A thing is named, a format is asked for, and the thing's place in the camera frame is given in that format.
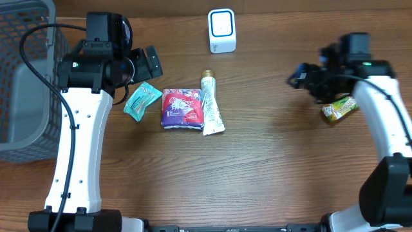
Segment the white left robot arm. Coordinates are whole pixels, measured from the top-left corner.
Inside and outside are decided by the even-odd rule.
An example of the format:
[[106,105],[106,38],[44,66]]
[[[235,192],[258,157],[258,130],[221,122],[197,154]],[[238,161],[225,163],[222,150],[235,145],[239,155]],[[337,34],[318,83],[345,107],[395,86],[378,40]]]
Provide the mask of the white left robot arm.
[[58,63],[58,84],[50,90],[62,104],[61,135],[53,184],[45,207],[28,217],[30,231],[145,232],[145,220],[103,209],[100,161],[108,115],[118,88],[138,86],[126,93],[126,112],[141,119],[161,96],[148,80],[162,67],[153,46],[133,48],[133,31],[126,17],[90,12],[86,38]]

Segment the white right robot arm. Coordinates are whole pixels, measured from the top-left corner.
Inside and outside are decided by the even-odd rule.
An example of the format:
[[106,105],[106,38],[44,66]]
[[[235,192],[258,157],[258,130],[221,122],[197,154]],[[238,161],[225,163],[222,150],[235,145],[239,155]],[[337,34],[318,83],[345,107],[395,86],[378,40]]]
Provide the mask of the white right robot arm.
[[389,61],[371,54],[371,36],[353,32],[320,51],[321,65],[302,63],[288,78],[318,104],[355,100],[368,123],[378,164],[356,205],[326,214],[314,231],[394,231],[411,226],[411,117]]

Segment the teal wet wipes pack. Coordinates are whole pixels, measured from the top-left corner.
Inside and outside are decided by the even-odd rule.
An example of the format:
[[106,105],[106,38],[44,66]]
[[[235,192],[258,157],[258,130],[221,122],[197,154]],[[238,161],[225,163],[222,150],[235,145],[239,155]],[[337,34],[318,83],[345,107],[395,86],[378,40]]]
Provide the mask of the teal wet wipes pack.
[[126,102],[124,113],[129,114],[134,120],[140,122],[144,116],[145,109],[161,96],[161,91],[149,83],[143,82]]

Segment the green juice carton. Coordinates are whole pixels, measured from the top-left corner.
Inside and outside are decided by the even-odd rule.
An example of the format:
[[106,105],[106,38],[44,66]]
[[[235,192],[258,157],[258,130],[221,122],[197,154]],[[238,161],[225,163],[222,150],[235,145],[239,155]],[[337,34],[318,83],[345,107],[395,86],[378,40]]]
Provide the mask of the green juice carton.
[[357,108],[357,101],[351,96],[346,96],[333,103],[325,104],[322,108],[322,112],[329,122],[337,122]]

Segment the red purple pad pack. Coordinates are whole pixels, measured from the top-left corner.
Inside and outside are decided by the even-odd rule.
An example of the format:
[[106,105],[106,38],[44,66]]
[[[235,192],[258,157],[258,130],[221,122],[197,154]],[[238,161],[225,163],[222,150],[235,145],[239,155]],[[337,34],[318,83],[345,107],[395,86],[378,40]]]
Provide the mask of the red purple pad pack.
[[204,125],[200,89],[164,89],[162,93],[162,126],[165,129],[201,130]]

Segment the white tube gold cap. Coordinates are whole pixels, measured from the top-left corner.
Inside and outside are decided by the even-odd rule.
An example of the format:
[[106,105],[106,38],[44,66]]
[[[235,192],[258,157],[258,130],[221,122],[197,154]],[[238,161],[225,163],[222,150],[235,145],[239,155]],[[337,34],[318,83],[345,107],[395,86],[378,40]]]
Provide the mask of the white tube gold cap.
[[216,79],[211,70],[201,74],[202,108],[204,114],[203,136],[221,133],[225,126],[216,101]]

